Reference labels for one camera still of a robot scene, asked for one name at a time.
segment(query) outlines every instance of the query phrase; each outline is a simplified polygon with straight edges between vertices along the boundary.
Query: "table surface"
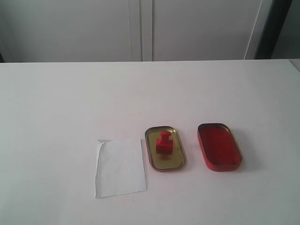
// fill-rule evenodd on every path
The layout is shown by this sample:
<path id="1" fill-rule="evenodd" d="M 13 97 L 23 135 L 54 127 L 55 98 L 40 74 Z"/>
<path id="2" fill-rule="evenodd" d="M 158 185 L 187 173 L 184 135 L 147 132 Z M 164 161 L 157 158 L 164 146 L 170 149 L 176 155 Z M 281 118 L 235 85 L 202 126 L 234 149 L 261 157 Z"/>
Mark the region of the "table surface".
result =
<path id="1" fill-rule="evenodd" d="M 300 73 L 287 60 L 0 65 L 0 224 L 295 225 Z M 243 155 L 209 170 L 198 125 L 228 125 Z M 94 198 L 97 139 L 178 129 L 187 165 L 145 192 Z"/>

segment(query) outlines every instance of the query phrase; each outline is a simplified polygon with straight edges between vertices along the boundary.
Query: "red toy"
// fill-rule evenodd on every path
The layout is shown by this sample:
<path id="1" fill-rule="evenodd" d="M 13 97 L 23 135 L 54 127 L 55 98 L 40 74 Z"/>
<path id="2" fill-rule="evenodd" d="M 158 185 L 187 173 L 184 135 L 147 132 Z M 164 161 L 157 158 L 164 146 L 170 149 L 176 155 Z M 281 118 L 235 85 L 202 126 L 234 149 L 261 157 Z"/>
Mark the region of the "red toy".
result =
<path id="1" fill-rule="evenodd" d="M 161 139 L 156 140 L 156 153 L 163 155 L 171 155 L 173 153 L 173 140 L 169 140 L 171 132 L 160 131 Z"/>

